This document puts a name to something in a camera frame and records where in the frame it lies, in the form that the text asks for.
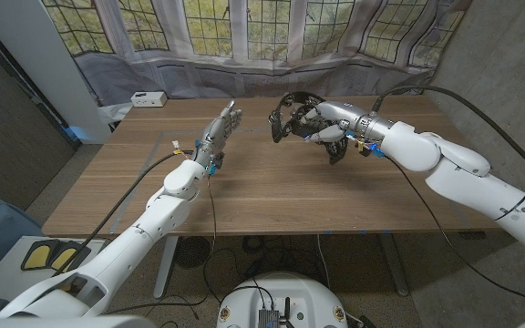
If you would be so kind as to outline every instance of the silver robotic hand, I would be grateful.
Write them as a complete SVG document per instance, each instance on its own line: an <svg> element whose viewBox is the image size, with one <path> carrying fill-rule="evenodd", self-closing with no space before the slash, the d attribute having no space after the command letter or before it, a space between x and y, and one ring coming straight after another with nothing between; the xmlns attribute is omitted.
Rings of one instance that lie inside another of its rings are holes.
<svg viewBox="0 0 525 328"><path fill-rule="evenodd" d="M334 124L305 138L305 141L335 142L344 138L346 132L352 132L362 140L378 142L382 141L386 131L393 125L391 121L379 118L376 113L368 113L357 106L339 101L324 101L316 105L300 121L309 124L318 118Z"/></svg>
<svg viewBox="0 0 525 328"><path fill-rule="evenodd" d="M220 167L226 139L240 125L241 119L242 111L234 110L234 100L232 100L204 129L200 144L193 152L191 159L200 163L204 168L209 167L212 162L219 162L216 165Z"/></svg>

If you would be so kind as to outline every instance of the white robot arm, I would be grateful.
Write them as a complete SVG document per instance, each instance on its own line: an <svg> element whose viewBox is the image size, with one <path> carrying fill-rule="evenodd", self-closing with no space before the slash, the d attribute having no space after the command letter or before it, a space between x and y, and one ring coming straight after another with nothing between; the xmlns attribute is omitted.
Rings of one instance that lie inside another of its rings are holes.
<svg viewBox="0 0 525 328"><path fill-rule="evenodd" d="M153 245L190 212L198 195L195 182L220 166L226 139L238 127L240 110L232 101L204 130L191 159L184 160L164 180L163 188L149 200L145 212L89 263L42 281L11 301L0 318L27 313L40 318L97 316L110 304L115 292L139 265Z"/></svg>
<svg viewBox="0 0 525 328"><path fill-rule="evenodd" d="M525 244L525 192L489 174L489 163L477 152L434 133L415 133L406 123L393 123L346 103L322 102L302 122L317 117L337 124L306 141L334 142L353 131L365 142L380 143L380 149L403 167L430 172L427 185L432 190L485 214Z"/></svg>

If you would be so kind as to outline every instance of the white box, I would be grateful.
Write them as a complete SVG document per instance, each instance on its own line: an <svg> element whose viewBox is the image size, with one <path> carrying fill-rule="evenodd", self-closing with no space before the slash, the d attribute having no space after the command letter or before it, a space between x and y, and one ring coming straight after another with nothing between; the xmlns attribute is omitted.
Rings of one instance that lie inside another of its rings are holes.
<svg viewBox="0 0 525 328"><path fill-rule="evenodd" d="M131 97L133 106L135 107L163 107L168 98L165 92L135 92Z"/></svg>

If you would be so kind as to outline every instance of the curtain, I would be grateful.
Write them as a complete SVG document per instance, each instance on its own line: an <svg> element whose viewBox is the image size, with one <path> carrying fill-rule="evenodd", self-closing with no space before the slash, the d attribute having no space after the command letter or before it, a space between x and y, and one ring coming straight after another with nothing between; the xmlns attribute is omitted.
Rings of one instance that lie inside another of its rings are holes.
<svg viewBox="0 0 525 328"><path fill-rule="evenodd" d="M98 105L371 95L425 83L467 5L453 0L43 0Z"/></svg>

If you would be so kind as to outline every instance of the table top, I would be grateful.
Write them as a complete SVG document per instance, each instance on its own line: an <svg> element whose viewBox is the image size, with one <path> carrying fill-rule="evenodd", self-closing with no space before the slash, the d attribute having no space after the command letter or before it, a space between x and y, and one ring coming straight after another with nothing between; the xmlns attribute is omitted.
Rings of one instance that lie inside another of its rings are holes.
<svg viewBox="0 0 525 328"><path fill-rule="evenodd" d="M371 108L376 97L332 97ZM88 165L43 227L51 236L93 231L148 165L171 153L172 140L192 149L203 129L229 99L168 100L163 108L133 108ZM289 136L275 144L267 118L279 98L236 99L242 123L227 141L223 166L211 177L217 233L306 234L436 231L417 194L396 167L376 156L364 158L349 147L329 165L323 146ZM425 96L387 97L380 115L420 131L468 142ZM147 199L184 160L169 159L151 171L109 220L101 235L123 232L144 211ZM408 172L448 231L494 230L481 214L438 196L427 173ZM190 216L173 234L211 235L212 208L206 183Z"/></svg>

